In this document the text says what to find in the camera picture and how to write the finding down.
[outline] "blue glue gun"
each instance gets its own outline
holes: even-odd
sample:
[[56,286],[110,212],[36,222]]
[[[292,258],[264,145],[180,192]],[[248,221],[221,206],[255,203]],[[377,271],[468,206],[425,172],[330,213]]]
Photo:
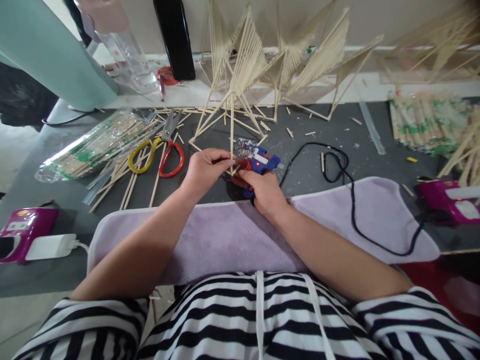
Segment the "blue glue gun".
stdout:
[[[267,150],[261,146],[256,146],[253,157],[249,159],[248,166],[245,170],[251,170],[257,174],[263,175],[265,171],[273,171],[280,164],[280,158],[277,155],[267,156]],[[243,196],[247,199],[255,197],[254,188],[249,184],[243,191]]]

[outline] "lavender fleece pad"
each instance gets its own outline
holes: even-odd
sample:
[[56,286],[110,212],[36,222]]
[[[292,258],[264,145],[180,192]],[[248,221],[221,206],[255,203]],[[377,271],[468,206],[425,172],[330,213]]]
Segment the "lavender fleece pad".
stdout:
[[[356,222],[359,229],[383,246],[404,253],[418,227],[400,195],[399,185],[381,177],[355,182]],[[350,187],[294,196],[290,203],[302,213],[334,230],[387,264],[432,261],[440,250],[421,231],[409,256],[396,256],[358,235],[351,223]],[[90,272],[155,208],[116,211],[98,224],[88,253]],[[282,235],[250,201],[197,205],[183,229],[159,285],[184,285],[226,272],[306,271]]]

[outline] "gray table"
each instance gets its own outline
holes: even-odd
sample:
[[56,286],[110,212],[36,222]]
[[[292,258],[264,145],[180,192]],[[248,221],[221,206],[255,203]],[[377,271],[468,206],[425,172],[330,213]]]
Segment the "gray table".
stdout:
[[[272,131],[268,134],[263,146],[271,153],[275,153],[287,164],[293,154],[307,141],[318,141],[340,147],[350,158],[348,171],[354,179],[369,176],[379,176],[392,179],[399,184],[406,184],[413,189],[417,176],[434,177],[438,172],[436,157],[431,157],[419,152],[409,151],[395,144],[392,137],[389,111],[384,102],[368,104],[375,126],[381,136],[387,155],[378,155],[374,144],[370,141],[367,127],[357,125],[349,119],[355,117],[363,121],[358,104],[340,105],[334,112],[331,121],[327,122],[317,118],[308,118],[308,113],[300,112],[294,106],[289,107],[288,115],[285,107],[278,110],[278,124],[269,124]],[[326,114],[329,105],[314,105],[312,109]],[[266,114],[272,115],[273,109],[266,109]],[[105,197],[95,213],[89,213],[90,207],[82,203],[88,193],[85,186],[95,178],[95,175],[78,181],[60,181],[55,183],[41,183],[34,179],[34,174],[42,162],[54,155],[66,145],[90,130],[99,121],[106,118],[105,114],[86,116],[74,123],[62,127],[45,126],[39,135],[37,143],[32,147],[30,155],[24,162],[10,191],[0,205],[0,223],[3,225],[13,210],[34,207],[50,199],[60,206],[61,211],[56,220],[53,234],[75,233],[82,242],[89,244],[99,221],[106,215],[117,211],[129,182],[129,176],[116,184],[112,191]],[[64,101],[60,100],[53,109],[48,121],[62,122],[75,116],[68,110]],[[195,132],[200,115],[192,115],[180,129],[180,135],[187,141]],[[294,134],[290,138],[286,131],[288,127]],[[316,131],[315,136],[304,136],[305,133]],[[228,136],[230,125],[224,126],[223,121],[204,133],[198,140],[200,148],[218,147],[229,148]],[[251,137],[252,135],[237,126],[235,134]],[[193,154],[190,146],[184,145],[187,157],[182,172],[170,179],[160,179],[154,205],[157,206],[182,182],[188,167],[188,158]],[[286,196],[315,193],[331,189],[340,183],[326,182],[320,169],[320,147],[311,146],[304,150],[295,161],[291,174],[283,185]],[[417,163],[406,160],[407,157],[418,159]],[[172,156],[172,168],[176,166],[176,155]],[[158,169],[160,156],[156,156],[152,169]],[[148,207],[156,172],[148,171],[138,177],[129,208]],[[415,204],[416,198],[402,191],[402,196],[414,215],[421,210]],[[241,191],[227,178],[220,178],[215,186],[201,200],[202,203],[226,202],[242,198]],[[440,250],[474,249],[480,246],[480,225],[462,226],[457,229],[427,225],[426,230],[435,239]],[[85,277],[87,256],[81,248],[74,249],[65,258],[34,261],[27,264],[2,264],[0,265],[0,297],[38,294],[47,292],[67,291],[75,288]]]

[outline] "hand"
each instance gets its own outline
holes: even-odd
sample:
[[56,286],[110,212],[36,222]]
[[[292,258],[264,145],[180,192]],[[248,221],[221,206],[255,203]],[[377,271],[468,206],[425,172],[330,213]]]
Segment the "hand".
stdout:
[[191,193],[199,201],[220,175],[233,165],[235,160],[230,159],[230,152],[226,150],[208,148],[196,152],[190,158],[188,171],[180,188]]
[[[241,165],[241,168],[245,168],[247,161],[247,159],[241,159],[238,164]],[[285,206],[289,206],[280,189],[277,176],[272,171],[267,170],[263,175],[260,175],[254,171],[238,170],[231,180],[235,185],[244,189],[247,188],[248,184],[253,187],[255,207],[269,221],[272,221],[276,212],[281,211]]]

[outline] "yellow scissor handle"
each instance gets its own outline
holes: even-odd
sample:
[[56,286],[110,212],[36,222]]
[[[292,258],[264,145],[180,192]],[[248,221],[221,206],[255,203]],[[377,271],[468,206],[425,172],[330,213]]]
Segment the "yellow scissor handle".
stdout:
[[161,142],[162,142],[162,139],[160,137],[157,137],[153,141],[153,144],[151,145],[150,154],[148,155],[148,159],[146,160],[146,164],[144,167],[139,169],[135,168],[135,165],[134,165],[135,157],[137,156],[140,150],[150,145],[150,141],[149,140],[144,141],[140,145],[138,145],[136,148],[134,148],[130,153],[130,156],[128,157],[128,167],[130,168],[130,170],[132,170],[135,174],[143,174],[144,172],[146,172],[149,169],[150,165],[152,165],[152,161],[154,160],[155,150],[157,150],[157,146]]

